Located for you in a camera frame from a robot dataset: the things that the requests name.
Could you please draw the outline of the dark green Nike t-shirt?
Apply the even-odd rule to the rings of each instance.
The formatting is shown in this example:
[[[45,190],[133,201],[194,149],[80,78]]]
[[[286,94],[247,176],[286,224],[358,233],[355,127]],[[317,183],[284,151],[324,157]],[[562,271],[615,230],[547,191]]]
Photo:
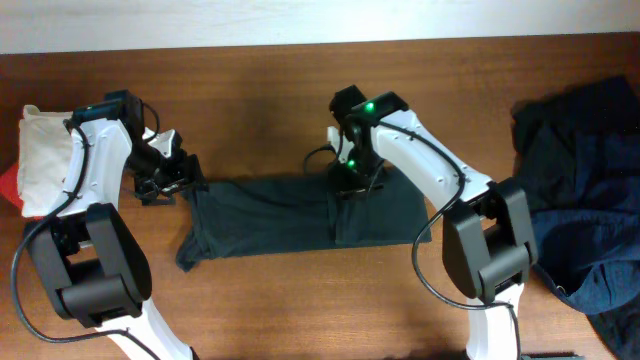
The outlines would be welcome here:
[[[398,170],[342,198],[325,174],[220,181],[188,192],[192,226],[175,257],[204,260],[410,244],[428,220],[423,194]]]

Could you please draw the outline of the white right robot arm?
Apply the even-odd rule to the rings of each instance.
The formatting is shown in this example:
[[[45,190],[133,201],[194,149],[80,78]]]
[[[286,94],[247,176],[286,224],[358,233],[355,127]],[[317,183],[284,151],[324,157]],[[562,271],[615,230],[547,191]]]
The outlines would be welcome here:
[[[351,85],[336,92],[329,111],[337,121],[327,138],[340,163],[372,187],[384,162],[398,169],[435,208],[411,248],[442,224],[442,262],[465,297],[455,301],[423,275],[420,283],[441,302],[467,312],[469,359],[520,359],[519,299],[539,255],[524,189],[514,178],[494,181],[460,160],[421,123],[396,93],[368,99]]]

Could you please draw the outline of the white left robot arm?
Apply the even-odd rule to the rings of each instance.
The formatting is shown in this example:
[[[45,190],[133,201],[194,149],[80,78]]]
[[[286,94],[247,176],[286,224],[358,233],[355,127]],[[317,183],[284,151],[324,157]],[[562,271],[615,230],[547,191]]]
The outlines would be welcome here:
[[[148,260],[118,212],[126,171],[145,206],[169,205],[176,193],[208,188],[197,156],[182,149],[179,133],[146,126],[150,109],[130,91],[119,90],[75,109],[63,122],[73,142],[70,168],[49,213],[26,226],[10,272],[16,313],[45,342],[108,337],[130,359],[197,357],[154,304]],[[57,315],[78,321],[86,333],[52,337],[28,320],[17,286],[24,253]]]

